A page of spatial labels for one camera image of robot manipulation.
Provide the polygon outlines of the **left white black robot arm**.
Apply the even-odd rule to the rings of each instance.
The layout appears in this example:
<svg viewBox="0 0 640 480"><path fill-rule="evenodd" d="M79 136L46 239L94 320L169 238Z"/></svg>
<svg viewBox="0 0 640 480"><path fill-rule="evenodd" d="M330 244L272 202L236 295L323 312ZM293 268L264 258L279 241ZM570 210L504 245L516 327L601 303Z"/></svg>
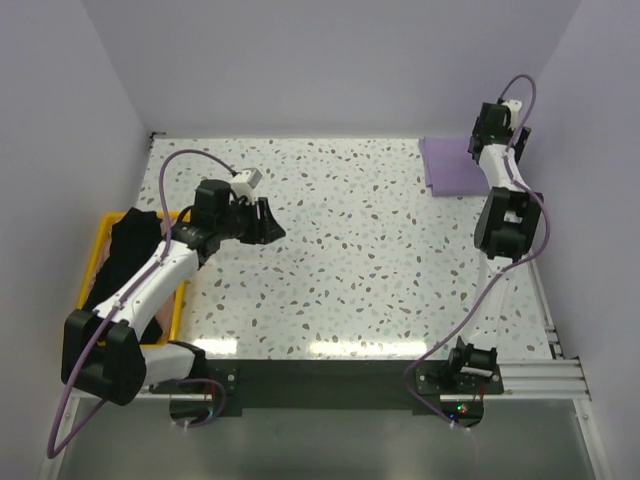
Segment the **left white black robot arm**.
<svg viewBox="0 0 640 480"><path fill-rule="evenodd" d="M209 378L206 356L190 344L140 341L161 305L215 255L225 240L267 245L284 237L265 197L254 190L255 169L230 180L204 180L186 221L176 222L146 263L92 311L74 311L65 321L61 379L102 400L124 406L145 386L174 382L185 392Z"/></svg>

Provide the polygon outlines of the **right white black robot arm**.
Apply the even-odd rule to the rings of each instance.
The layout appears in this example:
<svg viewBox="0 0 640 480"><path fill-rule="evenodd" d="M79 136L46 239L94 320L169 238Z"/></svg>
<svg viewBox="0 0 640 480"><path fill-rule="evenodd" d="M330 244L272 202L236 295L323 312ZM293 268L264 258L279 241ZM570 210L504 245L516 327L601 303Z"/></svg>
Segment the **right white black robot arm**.
<svg viewBox="0 0 640 480"><path fill-rule="evenodd" d="M520 101L503 98L483 104L470 138L469 153L490 190L474 230L479 251L476 300L440 373L459 393L499 376L498 327L509 268L530 250L541 215L517 166L530 135L529 128L518 127L521 109Z"/></svg>

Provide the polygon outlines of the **purple t shirt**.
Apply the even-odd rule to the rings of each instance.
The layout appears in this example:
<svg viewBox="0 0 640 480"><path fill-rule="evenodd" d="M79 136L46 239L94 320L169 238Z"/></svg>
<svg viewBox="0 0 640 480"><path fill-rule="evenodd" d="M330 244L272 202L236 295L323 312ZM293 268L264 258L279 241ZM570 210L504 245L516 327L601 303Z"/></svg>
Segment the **purple t shirt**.
<svg viewBox="0 0 640 480"><path fill-rule="evenodd" d="M486 177L468 152L465 138L423 137L418 147L423 159L426 186L436 198L489 194Z"/></svg>

